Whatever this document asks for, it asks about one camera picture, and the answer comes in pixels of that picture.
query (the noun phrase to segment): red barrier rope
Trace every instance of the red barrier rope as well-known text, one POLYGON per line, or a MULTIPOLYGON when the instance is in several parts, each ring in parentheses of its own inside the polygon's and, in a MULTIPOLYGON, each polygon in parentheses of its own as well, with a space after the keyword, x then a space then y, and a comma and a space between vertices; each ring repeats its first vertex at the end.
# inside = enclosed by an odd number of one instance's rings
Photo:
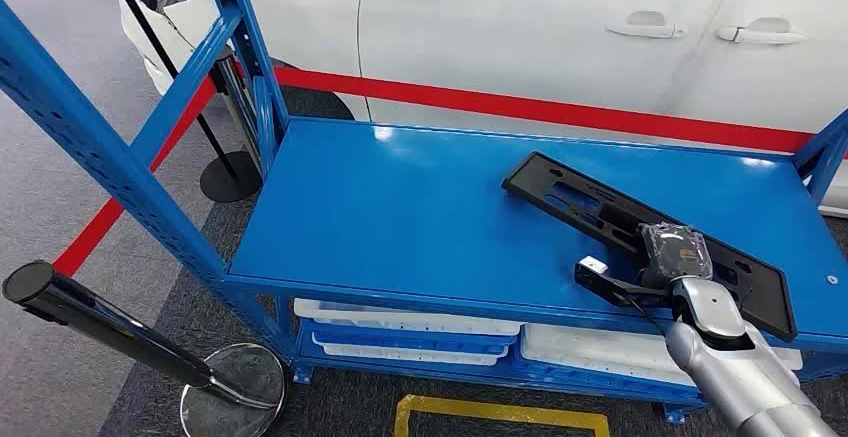
MULTIPOLYGON (((213 95, 215 95, 215 84, 213 84, 212 80, 207 77, 197 88, 191 102, 189 102, 182 115, 180 115, 180 118, 177 120, 174 128, 171 129, 171 133, 168 134, 168 137, 165 139, 165 143, 162 144, 162 148, 159 149, 159 152, 150 164, 151 172, 159 168, 159 165, 165 160, 165 157, 167 157, 171 150, 173 150, 174 146, 177 145, 177 142, 179 142, 183 135, 185 135, 186 130, 188 130, 197 118, 200 111, 206 107, 206 103, 209 102, 209 99, 211 99, 213 95)), ((91 219, 91 222, 89 222, 74 241, 71 242, 71 245, 69 245, 68 248, 59 255, 56 261, 53 262, 53 266, 56 270, 68 277, 74 275, 82 263, 85 262, 85 259, 87 259, 91 252, 94 251, 94 248, 97 247, 97 244, 103 240, 106 232, 115 225, 115 222, 117 222, 118 217, 121 216, 123 211, 124 209, 121 207, 121 204, 119 204, 115 199, 110 198, 106 204, 97 211, 97 214, 95 214, 94 218, 91 219)))
MULTIPOLYGON (((274 72, 280 84, 293 87, 539 122, 776 152, 795 152, 813 135, 792 130, 602 109, 470 90, 298 70, 291 67, 275 67, 274 72)), ((151 171, 159 167, 214 93, 215 87, 207 78, 168 135, 150 165, 151 171)), ((65 275, 73 275, 122 212, 123 208, 120 204, 114 199, 109 199, 71 245, 56 259, 53 264, 56 269, 65 275)))
POLYGON ((281 84, 294 87, 751 149, 795 152, 813 136, 807 132, 793 130, 602 109, 587 105, 298 70, 291 67, 276 67, 274 71, 281 84))

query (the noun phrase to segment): car door handle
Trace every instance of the car door handle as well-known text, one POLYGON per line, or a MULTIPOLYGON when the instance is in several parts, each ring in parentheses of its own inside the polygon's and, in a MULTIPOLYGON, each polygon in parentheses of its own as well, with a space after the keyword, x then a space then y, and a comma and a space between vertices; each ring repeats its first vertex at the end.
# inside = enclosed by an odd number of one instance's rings
POLYGON ((607 24, 607 30, 621 35, 635 35, 652 39, 679 39, 688 33, 676 25, 607 24))
POLYGON ((735 44, 797 44, 807 37, 796 32, 766 32, 745 27, 725 27, 718 29, 716 36, 721 40, 735 44))
POLYGON ((669 24, 665 21, 665 15, 655 10, 633 12, 624 22, 607 24, 607 30, 620 35, 652 39, 678 39, 688 33, 686 27, 669 24))

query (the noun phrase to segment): black plastic panel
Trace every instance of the black plastic panel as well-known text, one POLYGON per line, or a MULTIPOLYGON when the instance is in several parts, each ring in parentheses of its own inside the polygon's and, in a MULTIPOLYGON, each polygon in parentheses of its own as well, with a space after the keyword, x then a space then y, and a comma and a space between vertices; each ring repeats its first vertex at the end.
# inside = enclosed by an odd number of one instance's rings
MULTIPOLYGON (((640 223, 685 224, 555 160, 533 152, 503 181, 510 194, 647 265, 640 223)), ((797 329, 783 273, 708 235, 714 279, 730 290, 742 316, 758 328, 791 341, 797 329)), ((633 276, 613 276, 632 279, 633 276)))

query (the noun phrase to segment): gray floor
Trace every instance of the gray floor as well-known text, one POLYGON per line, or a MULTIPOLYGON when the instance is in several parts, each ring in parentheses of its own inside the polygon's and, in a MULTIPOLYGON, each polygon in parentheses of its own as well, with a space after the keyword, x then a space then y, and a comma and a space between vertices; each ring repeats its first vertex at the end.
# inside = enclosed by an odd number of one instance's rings
MULTIPOLYGON (((159 100, 121 30, 117 0, 5 0, 125 138, 159 100)), ((227 149, 239 145, 219 102, 207 119, 227 149)), ((157 176, 194 222, 212 202, 198 188, 214 157, 193 126, 157 176)), ((0 93, 0 277, 52 261, 107 198, 94 180, 0 93)), ((122 217, 76 277, 147 321, 180 267, 134 220, 122 217)), ((0 435, 92 436, 132 363, 0 302, 0 435)))

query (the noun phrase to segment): dark floor mat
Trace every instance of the dark floor mat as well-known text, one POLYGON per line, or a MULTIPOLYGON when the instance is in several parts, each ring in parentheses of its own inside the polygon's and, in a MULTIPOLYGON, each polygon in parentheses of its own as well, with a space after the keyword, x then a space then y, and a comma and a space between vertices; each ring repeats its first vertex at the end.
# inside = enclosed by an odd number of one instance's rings
MULTIPOLYGON (((235 251, 253 204, 253 200, 216 204, 210 213, 203 232, 223 257, 229 258, 235 251)), ((828 219, 828 224, 842 248, 848 248, 848 222, 828 219)), ((185 270, 180 273, 155 327, 199 356, 229 344, 255 341, 185 270)), ((182 435, 178 412, 180 390, 180 385, 136 364, 99 436, 182 435)), ((805 386, 805 390, 837 433, 848 435, 848 376, 818 381, 805 386)), ((607 416, 613 436, 728 435, 709 411, 693 413, 685 425, 672 426, 646 402, 320 368, 316 369, 312 384, 289 385, 283 415, 267 435, 388 437, 393 434, 395 408, 408 394, 601 413, 607 416)), ((588 435, 556 430, 547 425, 481 422, 417 412, 410 417, 410 437, 588 435)))

